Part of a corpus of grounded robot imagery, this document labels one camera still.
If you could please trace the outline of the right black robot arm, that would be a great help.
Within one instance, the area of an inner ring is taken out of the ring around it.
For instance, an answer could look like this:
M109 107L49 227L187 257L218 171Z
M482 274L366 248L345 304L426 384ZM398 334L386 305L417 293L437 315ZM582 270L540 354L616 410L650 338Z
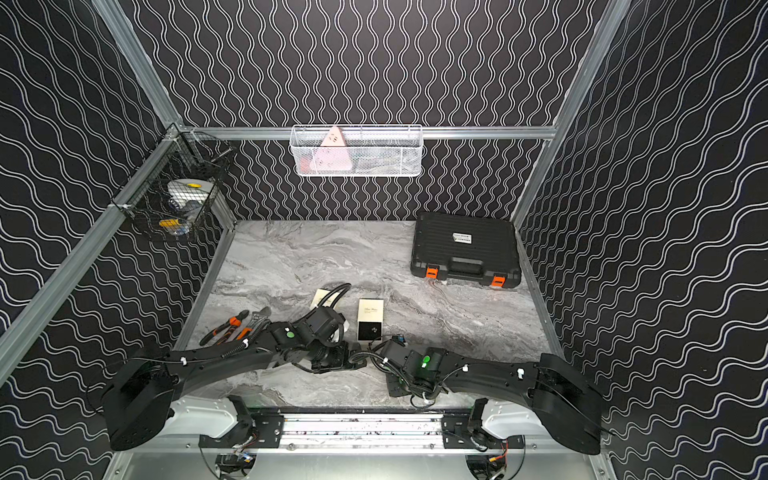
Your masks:
M524 406L550 436L573 451L601 451L605 400L597 387L554 354L537 361L504 363L480 360L436 347L420 353L390 341L382 348L382 364L403 376L400 388L410 395L435 399L445 389Z

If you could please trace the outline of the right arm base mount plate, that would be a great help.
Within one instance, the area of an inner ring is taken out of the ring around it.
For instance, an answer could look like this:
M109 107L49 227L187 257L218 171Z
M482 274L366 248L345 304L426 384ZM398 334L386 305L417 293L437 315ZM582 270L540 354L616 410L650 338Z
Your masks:
M448 450L474 449L486 450L522 450L524 437L513 435L499 439L487 433L478 420L473 420L468 413L445 413L440 420L443 447Z

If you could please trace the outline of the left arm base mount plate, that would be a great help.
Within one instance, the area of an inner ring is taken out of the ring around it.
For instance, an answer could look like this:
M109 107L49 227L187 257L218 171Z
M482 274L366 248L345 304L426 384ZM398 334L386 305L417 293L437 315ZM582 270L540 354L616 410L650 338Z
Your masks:
M200 435L198 446L203 449L276 449L280 446L285 417L266 414L241 418L221 437Z

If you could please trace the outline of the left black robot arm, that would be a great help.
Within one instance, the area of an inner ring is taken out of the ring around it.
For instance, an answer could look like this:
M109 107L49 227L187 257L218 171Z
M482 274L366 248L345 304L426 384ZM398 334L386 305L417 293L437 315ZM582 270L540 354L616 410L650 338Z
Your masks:
M174 401L232 376L304 359L314 374L357 369L350 357L362 348L344 338L344 322L341 313L320 306L293 322L269 322L221 345L139 350L101 394L111 449L126 451L146 443L163 429Z

